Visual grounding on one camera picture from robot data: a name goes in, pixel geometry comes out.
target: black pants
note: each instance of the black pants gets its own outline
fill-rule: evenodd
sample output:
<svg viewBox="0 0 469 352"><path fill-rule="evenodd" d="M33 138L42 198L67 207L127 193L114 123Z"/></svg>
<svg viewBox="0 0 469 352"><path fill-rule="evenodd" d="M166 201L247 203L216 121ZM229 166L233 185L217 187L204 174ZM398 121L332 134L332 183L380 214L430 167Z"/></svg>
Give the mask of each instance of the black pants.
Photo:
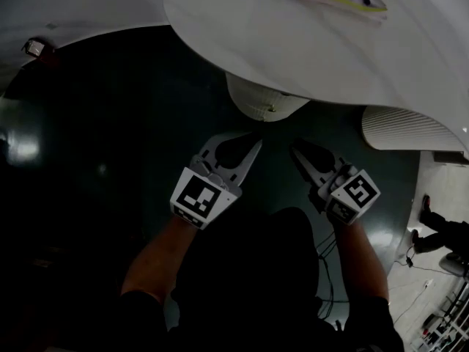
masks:
<svg viewBox="0 0 469 352"><path fill-rule="evenodd" d="M469 250L469 224L463 221L446 221L441 215L422 211L420 222L438 233L419 238L414 245L416 253L433 252L443 246L465 257Z"/></svg>
<svg viewBox="0 0 469 352"><path fill-rule="evenodd" d="M180 327L227 327L239 318L244 329L285 331L292 320L306 328L305 318L317 315L318 277L303 211L287 208L264 217L233 208L198 233L171 296L180 308Z"/></svg>

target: round table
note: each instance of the round table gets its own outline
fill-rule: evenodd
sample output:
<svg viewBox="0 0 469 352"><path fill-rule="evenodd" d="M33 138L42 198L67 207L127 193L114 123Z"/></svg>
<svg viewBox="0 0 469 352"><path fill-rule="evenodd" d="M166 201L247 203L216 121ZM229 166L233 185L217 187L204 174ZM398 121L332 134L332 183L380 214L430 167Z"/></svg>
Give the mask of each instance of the round table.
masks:
<svg viewBox="0 0 469 352"><path fill-rule="evenodd" d="M382 24L301 0L163 4L181 39L226 72L244 113L273 121L309 100L372 106L371 146L469 158L469 32L448 18L469 18L469 0L383 1Z"/></svg>

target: cable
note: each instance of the cable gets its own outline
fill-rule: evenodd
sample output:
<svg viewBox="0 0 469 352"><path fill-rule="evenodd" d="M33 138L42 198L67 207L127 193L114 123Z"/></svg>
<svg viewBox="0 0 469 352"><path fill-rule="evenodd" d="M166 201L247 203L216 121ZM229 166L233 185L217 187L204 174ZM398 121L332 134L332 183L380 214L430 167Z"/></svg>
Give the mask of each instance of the cable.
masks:
<svg viewBox="0 0 469 352"><path fill-rule="evenodd" d="M323 298L320 298L320 300L322 302L330 302L330 300L325 300ZM348 303L350 303L350 301L348 301L348 300L334 300L333 302L334 302L334 304L348 304Z"/></svg>
<svg viewBox="0 0 469 352"><path fill-rule="evenodd" d="M420 270L434 271L435 273L440 273L440 274L455 276L454 274L446 273L445 271L440 271L440 270L433 270L432 268L423 268L423 267L418 267L418 266L412 266L412 267L413 267L413 268L418 268L418 269L420 269Z"/></svg>
<svg viewBox="0 0 469 352"><path fill-rule="evenodd" d="M329 252L327 252L326 254L324 254L324 252L321 254L321 256L323 258L326 258L330 253L332 253L332 251L334 250L334 248L337 246L337 242L334 240L334 245L332 245L332 247L329 249Z"/></svg>
<svg viewBox="0 0 469 352"><path fill-rule="evenodd" d="M409 252L410 250L413 248L413 256L412 257L409 257ZM445 274L445 275L450 275L450 276L455 276L453 274L450 274L450 273L446 273L445 271L440 271L440 270L433 270L432 268L423 268L423 267L419 267L419 266L415 266L412 262L412 258L414 258L414 256L416 255L416 248L414 247L414 245L412 245L408 250L407 252L405 253L405 264L402 263L402 262L399 262L397 260L395 260L394 262L400 264L401 266L409 266L409 268L418 268L419 270L425 270L425 271L433 271L435 273L440 273L440 274Z"/></svg>
<svg viewBox="0 0 469 352"><path fill-rule="evenodd" d="M410 310L410 308L412 307L412 305L414 305L414 304L416 303L416 301L418 300L418 298L422 295L423 292L425 292L425 290L426 290L426 286L425 286L424 290L422 290L422 291L418 294L418 296L417 296L416 299L412 302L412 304L394 321L394 325L396 325L397 321L400 320L401 317L402 317L405 313L407 313L407 312Z"/></svg>
<svg viewBox="0 0 469 352"><path fill-rule="evenodd" d="M423 268L423 267L419 267L419 266L414 266L413 264L411 266L409 266L409 265L406 265L406 264L404 264L402 262L399 262L399 261L394 261L394 262L400 264L401 266L408 266L409 268L418 268L419 270L433 271L435 273L445 274L445 275L449 275L449 276L455 276L454 274L446 273L445 271L433 270L432 268Z"/></svg>
<svg viewBox="0 0 469 352"><path fill-rule="evenodd" d="M390 287L388 288L388 290L395 290L396 288L403 288L403 287L407 287L408 285L413 285L414 283L419 283L419 282L424 282L424 281L426 281L426 279L414 280L413 282L406 283L404 285L397 285L395 287Z"/></svg>
<svg viewBox="0 0 469 352"><path fill-rule="evenodd" d="M320 258L322 257L322 255L324 254L324 252L325 252L326 250L328 250L332 245L335 244L335 242L336 242L335 240L332 241L332 243L330 243L329 245L326 246L326 248L322 251L322 253L319 253Z"/></svg>
<svg viewBox="0 0 469 352"><path fill-rule="evenodd" d="M334 231L332 231L332 233L327 237L325 238L323 241L321 241L319 243L319 245L316 246L316 249L318 249L321 245L323 245L327 240L329 240L331 238L331 236L334 234Z"/></svg>
<svg viewBox="0 0 469 352"><path fill-rule="evenodd" d="M326 260L324 259L324 257L320 257L320 260L324 263L324 267L325 267L325 272L326 274L328 275L328 281L329 281L329 288L330 288L330 295L329 295L329 300L328 302L330 303L329 304L329 307L325 307L320 313L319 313L319 316L323 314L323 312L328 309L328 311L325 313L325 317L321 318L322 320L325 320L326 318L328 318L330 316L330 314L332 313L332 309L333 309L333 306L334 306L334 286L332 284L332 280L330 279L330 274L329 274L329 267L328 267L328 263L326 262Z"/></svg>

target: green floor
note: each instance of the green floor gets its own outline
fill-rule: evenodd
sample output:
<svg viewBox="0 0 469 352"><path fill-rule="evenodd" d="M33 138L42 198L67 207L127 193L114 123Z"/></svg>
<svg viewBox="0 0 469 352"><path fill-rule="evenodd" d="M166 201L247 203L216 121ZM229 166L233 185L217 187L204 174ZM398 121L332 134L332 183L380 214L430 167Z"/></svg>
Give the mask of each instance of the green floor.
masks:
<svg viewBox="0 0 469 352"><path fill-rule="evenodd" d="M310 102L280 122L251 120L231 102L224 73L195 55L168 26L107 34L60 52L60 74L30 70L8 93L46 111L50 149L41 165L79 173L90 194L123 208L125 220L133 220L148 238L163 227L182 168L209 137L259 131L263 147L239 202L268 213L299 207L320 242L331 227L309 203L309 186L287 149L300 136L339 151L366 169L380 188L382 195L363 225L390 269L410 215L419 153L367 146L360 130L363 107ZM99 177L96 168L103 164L106 175ZM346 300L336 251L328 262L335 298ZM321 276L318 295L327 298L325 272ZM344 320L347 311L347 304L335 304L330 320Z"/></svg>

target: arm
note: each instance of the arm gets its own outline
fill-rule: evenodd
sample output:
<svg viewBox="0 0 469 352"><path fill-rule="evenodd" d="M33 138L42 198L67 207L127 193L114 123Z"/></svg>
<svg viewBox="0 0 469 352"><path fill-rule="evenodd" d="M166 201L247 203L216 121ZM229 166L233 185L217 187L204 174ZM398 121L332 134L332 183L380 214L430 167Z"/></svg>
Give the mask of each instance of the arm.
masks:
<svg viewBox="0 0 469 352"><path fill-rule="evenodd" d="M388 279L365 231L356 222L350 226L332 220L336 231L342 276L349 299L381 297L389 300Z"/></svg>
<svg viewBox="0 0 469 352"><path fill-rule="evenodd" d="M332 221L350 300L345 335L357 351L404 352L389 314L388 279L362 226Z"/></svg>
<svg viewBox="0 0 469 352"><path fill-rule="evenodd" d="M130 265L122 295L137 290L150 294L163 304L196 232L195 227L173 216Z"/></svg>

